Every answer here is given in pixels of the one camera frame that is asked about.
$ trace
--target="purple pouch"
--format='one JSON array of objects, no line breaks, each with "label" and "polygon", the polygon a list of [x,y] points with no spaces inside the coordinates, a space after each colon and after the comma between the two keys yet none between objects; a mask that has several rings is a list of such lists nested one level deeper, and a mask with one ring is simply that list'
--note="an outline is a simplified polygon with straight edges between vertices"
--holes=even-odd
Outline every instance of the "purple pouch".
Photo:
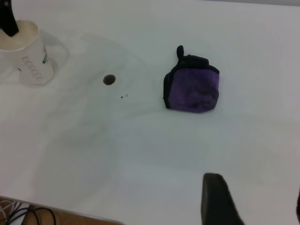
[{"label": "purple pouch", "polygon": [[179,46],[178,63],[164,79],[166,108],[192,113],[214,109],[219,97],[220,72],[205,58],[183,54],[183,46]]}]

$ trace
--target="black loop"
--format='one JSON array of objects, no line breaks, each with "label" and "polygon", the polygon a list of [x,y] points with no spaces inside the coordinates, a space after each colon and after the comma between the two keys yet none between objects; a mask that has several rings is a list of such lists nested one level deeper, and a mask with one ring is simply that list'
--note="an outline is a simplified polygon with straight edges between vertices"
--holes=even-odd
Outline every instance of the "black loop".
[{"label": "black loop", "polygon": [[183,46],[180,45],[177,47],[177,57],[179,60],[183,58],[183,54],[184,54]]}]

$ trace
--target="white table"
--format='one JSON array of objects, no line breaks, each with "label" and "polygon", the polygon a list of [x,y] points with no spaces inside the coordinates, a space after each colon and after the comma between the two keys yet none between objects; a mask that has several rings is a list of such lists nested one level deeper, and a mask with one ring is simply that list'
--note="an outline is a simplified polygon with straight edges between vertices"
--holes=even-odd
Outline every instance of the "white table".
[{"label": "white table", "polygon": [[[1,67],[0,195],[127,225],[198,225],[205,172],[248,225],[296,225],[300,7],[197,0],[14,0],[59,66]],[[215,111],[162,100],[176,47],[220,73]],[[112,86],[102,82],[117,77]]]}]

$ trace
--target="hole in table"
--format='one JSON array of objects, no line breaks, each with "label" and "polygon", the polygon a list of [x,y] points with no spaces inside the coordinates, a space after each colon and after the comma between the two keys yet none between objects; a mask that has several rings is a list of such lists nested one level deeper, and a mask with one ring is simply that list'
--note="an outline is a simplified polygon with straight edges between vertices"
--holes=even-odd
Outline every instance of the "hole in table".
[{"label": "hole in table", "polygon": [[115,75],[109,74],[103,78],[103,83],[106,85],[112,85],[116,81]]}]

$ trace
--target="black dot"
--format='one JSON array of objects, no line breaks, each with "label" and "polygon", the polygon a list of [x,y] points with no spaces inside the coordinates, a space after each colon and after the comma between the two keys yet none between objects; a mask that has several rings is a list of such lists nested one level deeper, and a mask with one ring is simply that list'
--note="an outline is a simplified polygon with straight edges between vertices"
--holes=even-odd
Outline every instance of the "black dot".
[{"label": "black dot", "polygon": [[103,83],[106,85],[112,85],[116,81],[116,77],[112,74],[106,75],[103,79]]}]

